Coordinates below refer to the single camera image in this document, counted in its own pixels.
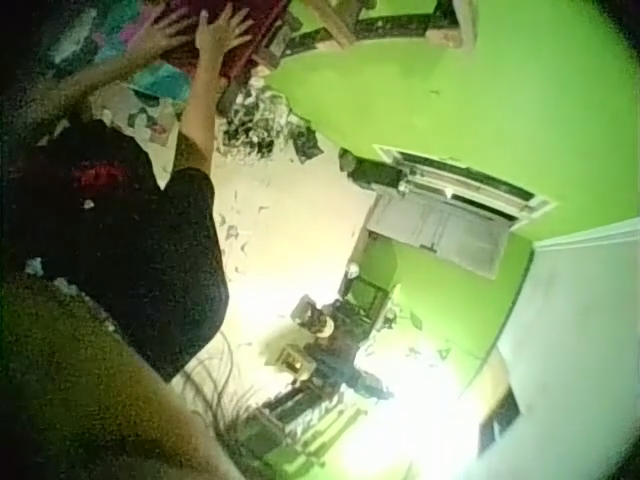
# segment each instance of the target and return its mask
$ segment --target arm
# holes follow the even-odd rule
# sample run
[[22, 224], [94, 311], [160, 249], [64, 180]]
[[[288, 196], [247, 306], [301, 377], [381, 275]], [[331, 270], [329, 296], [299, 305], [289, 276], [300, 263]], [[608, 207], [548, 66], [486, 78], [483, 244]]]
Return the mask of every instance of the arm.
[[183, 401], [81, 299], [21, 276], [2, 286], [2, 319], [4, 386], [52, 462], [76, 466], [86, 451], [96, 466], [155, 459], [242, 479]]
[[44, 123], [56, 120], [71, 106], [109, 83], [125, 79], [155, 61], [163, 52], [188, 41], [179, 35], [195, 19], [185, 18], [179, 10], [155, 23], [162, 8], [156, 9], [122, 57], [91, 65], [59, 82], [45, 82], [27, 96], [18, 114], [17, 131], [26, 133]]
[[196, 32], [196, 46], [200, 51], [196, 73], [191, 85], [187, 106], [182, 115], [176, 145], [173, 170], [197, 168], [207, 175], [211, 172], [211, 157], [215, 139], [216, 102], [220, 67], [224, 54], [250, 37], [241, 34], [253, 23], [244, 21], [247, 10], [232, 16], [231, 4], [220, 17], [208, 24], [206, 11], [200, 14]]

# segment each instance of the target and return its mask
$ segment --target white door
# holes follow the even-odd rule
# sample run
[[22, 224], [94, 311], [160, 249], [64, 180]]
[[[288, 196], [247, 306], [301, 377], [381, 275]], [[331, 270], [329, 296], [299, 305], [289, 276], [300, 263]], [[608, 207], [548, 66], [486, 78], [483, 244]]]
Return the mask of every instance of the white door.
[[435, 253], [480, 275], [495, 278], [508, 236], [506, 220], [449, 207]]
[[410, 199], [381, 196], [367, 228], [393, 240], [419, 246], [422, 209], [420, 203]]

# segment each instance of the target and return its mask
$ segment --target lime green wall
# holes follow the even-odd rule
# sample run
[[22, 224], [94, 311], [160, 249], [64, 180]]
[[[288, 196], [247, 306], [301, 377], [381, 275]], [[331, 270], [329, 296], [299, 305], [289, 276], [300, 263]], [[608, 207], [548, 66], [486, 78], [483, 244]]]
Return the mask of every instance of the lime green wall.
[[362, 275], [385, 287], [399, 283], [404, 309], [422, 320], [434, 348], [451, 346], [448, 362], [464, 387], [487, 353], [523, 277], [531, 242], [511, 235], [495, 280], [384, 237], [370, 241]]
[[270, 77], [335, 143], [459, 161], [560, 203], [544, 239], [637, 211], [636, 63], [586, 2], [482, 0], [471, 54], [426, 40], [363, 42], [285, 60]]

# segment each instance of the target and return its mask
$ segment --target white trim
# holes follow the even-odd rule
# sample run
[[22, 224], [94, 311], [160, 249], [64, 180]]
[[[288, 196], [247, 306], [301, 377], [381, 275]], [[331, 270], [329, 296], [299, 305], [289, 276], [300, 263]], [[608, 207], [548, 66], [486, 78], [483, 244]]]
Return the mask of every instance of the white trim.
[[385, 153], [385, 149], [386, 149], [386, 150], [390, 150], [390, 151], [409, 153], [411, 155], [416, 155], [418, 157], [432, 158], [433, 160], [438, 160], [439, 162], [442, 162], [442, 163], [448, 163], [448, 164], [451, 164], [451, 165], [455, 165], [456, 167], [460, 167], [460, 168], [469, 168], [466, 164], [460, 162], [459, 160], [456, 160], [455, 158], [451, 158], [451, 157], [441, 157], [441, 156], [438, 156], [438, 155], [427, 155], [427, 154], [425, 154], [423, 152], [416, 152], [416, 151], [413, 151], [413, 150], [406, 150], [404, 148], [398, 148], [398, 147], [390, 147], [389, 145], [380, 145], [380, 144], [377, 144], [377, 143], [373, 144], [373, 148], [376, 149], [376, 152], [378, 152], [378, 155], [380, 156], [380, 158], [382, 159], [382, 161], [384, 163], [393, 164], [393, 158], [390, 158]]
[[558, 250], [640, 240], [640, 217], [535, 242], [535, 250]]
[[[454, 165], [459, 168], [469, 168], [464, 163], [450, 157], [426, 155], [421, 152], [414, 152], [411, 150], [375, 143], [373, 144], [373, 147], [378, 152], [382, 161], [390, 165], [394, 165], [396, 161], [400, 160], [399, 154], [406, 153], [417, 157], [435, 160], [443, 165]], [[462, 195], [465, 198], [509, 214], [515, 219], [510, 228], [512, 231], [547, 213], [557, 205], [556, 202], [542, 195], [535, 195], [527, 202], [511, 196], [499, 189], [495, 189], [481, 182], [466, 178], [462, 175], [456, 175], [455, 173], [451, 173], [446, 170], [418, 165], [416, 165], [415, 168], [417, 173], [409, 177], [411, 182], [441, 190], [452, 188], [457, 194]], [[421, 192], [419, 189], [411, 187], [410, 189], [416, 193], [424, 194], [424, 192]]]

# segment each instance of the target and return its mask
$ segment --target hair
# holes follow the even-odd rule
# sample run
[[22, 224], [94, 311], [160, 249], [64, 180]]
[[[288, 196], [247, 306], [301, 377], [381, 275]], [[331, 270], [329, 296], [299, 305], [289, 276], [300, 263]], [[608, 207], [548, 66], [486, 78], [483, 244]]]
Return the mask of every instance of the hair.
[[[251, 413], [250, 399], [253, 392], [247, 390], [235, 399], [230, 398], [228, 389], [234, 368], [233, 350], [224, 333], [220, 332], [218, 335], [224, 342], [223, 358], [196, 357], [195, 365], [191, 368], [187, 366], [180, 374], [184, 380], [180, 396], [188, 402], [188, 391], [191, 390], [190, 403], [199, 407], [192, 407], [191, 411], [203, 420], [231, 461], [247, 479], [275, 479], [276, 469], [266, 460], [256, 456], [242, 442], [241, 428]], [[222, 360], [218, 363], [222, 368], [227, 365], [226, 371], [221, 372], [221, 380], [216, 380], [208, 360]], [[211, 383], [212, 391], [209, 395], [203, 385], [194, 378], [196, 369], [202, 370]]]

